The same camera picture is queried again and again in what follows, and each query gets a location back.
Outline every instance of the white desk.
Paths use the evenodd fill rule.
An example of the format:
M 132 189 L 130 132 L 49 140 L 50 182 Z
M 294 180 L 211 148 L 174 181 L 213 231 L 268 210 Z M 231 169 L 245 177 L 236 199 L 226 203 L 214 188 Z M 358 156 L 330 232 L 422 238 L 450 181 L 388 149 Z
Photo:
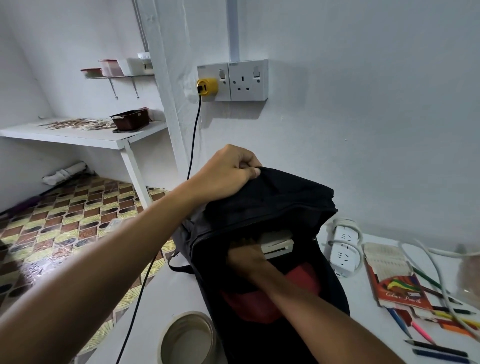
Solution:
M 167 123 L 165 121 L 151 122 L 135 133 L 113 133 L 113 129 L 81 131 L 63 128 L 51 130 L 45 126 L 39 126 L 60 120 L 65 119 L 48 119 L 31 124 L 11 126 L 0 129 L 0 136 L 119 150 L 142 205 L 145 207 L 151 205 L 152 200 L 145 187 L 130 144 L 166 129 Z
M 323 227 L 318 235 L 318 241 L 322 244 L 326 240 L 326 228 Z M 395 241 L 370 235 L 365 236 L 365 241 L 397 245 Z M 431 262 L 422 250 L 411 245 L 405 246 L 405 250 L 409 257 L 413 259 L 414 264 L 417 264 L 430 277 L 436 277 Z M 444 257 L 437 258 L 445 272 L 447 289 L 455 292 L 455 279 L 459 260 Z M 174 265 L 182 265 L 186 261 L 181 259 L 184 258 L 176 257 L 172 262 Z M 421 282 L 426 287 L 430 287 L 425 281 Z M 417 357 L 413 354 L 413 347 L 404 342 L 407 339 L 406 335 L 401 331 L 390 314 L 384 308 L 377 306 L 365 267 L 356 276 L 341 279 L 341 283 L 348 297 L 351 317 L 380 338 L 406 363 L 441 364 L 438 360 Z M 461 308 L 478 312 L 478 310 L 468 305 L 461 306 Z M 172 320 L 172 317 L 186 311 L 201 311 L 208 314 L 195 278 L 185 273 L 175 273 L 168 266 L 164 266 L 145 289 L 121 363 L 156 364 L 156 353 L 161 333 Z M 88 361 L 88 364 L 115 363 L 132 315 L 133 310 L 129 309 L 122 320 L 100 344 Z M 443 330 L 438 324 L 425 321 L 419 321 L 419 324 L 439 345 L 466 351 L 473 361 L 480 362 L 480 344 L 474 339 Z M 415 330 L 411 329 L 410 332 L 415 340 L 424 342 Z

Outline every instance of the person's left arm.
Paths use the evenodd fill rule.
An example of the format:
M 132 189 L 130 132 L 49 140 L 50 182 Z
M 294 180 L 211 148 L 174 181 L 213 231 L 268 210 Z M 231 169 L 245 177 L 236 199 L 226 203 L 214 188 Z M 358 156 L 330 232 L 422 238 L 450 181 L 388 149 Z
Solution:
M 192 179 L 42 278 L 0 318 L 1 362 L 68 363 L 183 219 L 236 193 L 260 174 L 256 167 L 252 152 L 226 146 Z

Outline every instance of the black cable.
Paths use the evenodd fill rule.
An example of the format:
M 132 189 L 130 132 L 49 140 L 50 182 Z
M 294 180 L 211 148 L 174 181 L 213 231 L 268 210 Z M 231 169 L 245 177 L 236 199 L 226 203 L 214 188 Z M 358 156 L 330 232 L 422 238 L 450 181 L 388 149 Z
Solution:
M 195 119 L 195 128 L 193 130 L 192 156 L 190 157 L 190 167 L 188 168 L 187 180 L 190 179 L 190 171 L 192 170 L 193 145 L 195 144 L 195 133 L 197 131 L 197 123 L 198 123 L 198 117 L 200 116 L 200 106 L 201 105 L 202 105 L 202 97 L 200 96 L 200 101 L 198 102 L 197 118 Z M 127 336 L 125 337 L 125 341 L 123 342 L 123 345 L 121 347 L 120 354 L 119 354 L 119 357 L 117 359 L 116 364 L 120 363 L 121 356 L 123 355 L 123 351 L 125 350 L 125 346 L 127 346 L 127 341 L 128 341 L 128 338 L 130 337 L 130 333 L 132 332 L 133 323 L 135 322 L 135 318 L 137 316 L 138 306 L 140 305 L 140 300 L 142 299 L 142 294 L 144 292 L 144 289 L 145 289 L 145 286 L 146 286 L 146 283 L 147 283 L 147 278 L 148 278 L 148 275 L 150 274 L 150 270 L 152 269 L 153 263 L 155 262 L 155 258 L 153 258 L 152 262 L 150 263 L 150 266 L 148 267 L 148 270 L 147 270 L 147 274 L 146 274 L 145 279 L 142 283 L 142 288 L 140 289 L 140 294 L 138 295 L 137 304 L 135 305 L 135 311 L 133 312 L 132 321 L 130 322 L 130 327 L 128 328 Z

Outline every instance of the hand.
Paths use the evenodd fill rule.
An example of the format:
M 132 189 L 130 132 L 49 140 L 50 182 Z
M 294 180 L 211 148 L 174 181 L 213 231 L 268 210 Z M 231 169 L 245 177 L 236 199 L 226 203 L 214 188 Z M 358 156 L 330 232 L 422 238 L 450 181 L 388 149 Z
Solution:
M 252 273 L 265 266 L 267 260 L 260 245 L 253 239 L 242 239 L 231 243 L 227 255 L 227 264 L 240 276 L 249 278 Z
M 197 193 L 199 204 L 232 196 L 260 175 L 261 166 L 250 150 L 227 145 L 190 179 L 192 190 Z

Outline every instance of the white wall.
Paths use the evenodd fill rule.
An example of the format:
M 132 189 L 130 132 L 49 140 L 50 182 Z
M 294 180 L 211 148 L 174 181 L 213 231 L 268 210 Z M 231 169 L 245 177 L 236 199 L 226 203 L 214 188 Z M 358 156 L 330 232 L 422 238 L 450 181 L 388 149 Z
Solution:
M 56 116 L 105 117 L 149 107 L 163 110 L 155 79 L 85 80 L 81 69 L 99 67 L 100 59 L 136 57 L 142 52 L 131 0 L 5 0 L 2 2 L 15 37 L 38 78 Z M 134 145 L 145 183 L 174 188 L 179 182 L 168 132 Z M 78 153 L 103 177 L 129 181 L 117 151 L 78 147 Z
M 225 1 L 141 3 L 165 113 L 180 116 L 172 142 L 189 150 L 195 66 L 228 60 Z M 334 188 L 368 232 L 479 244 L 480 3 L 239 0 L 239 13 L 241 58 L 270 60 L 270 98 L 205 103 L 195 168 L 237 144 Z
M 48 117 L 52 110 L 0 11 L 0 126 Z M 0 138 L 0 211 L 48 190 L 41 178 L 77 161 L 70 146 Z

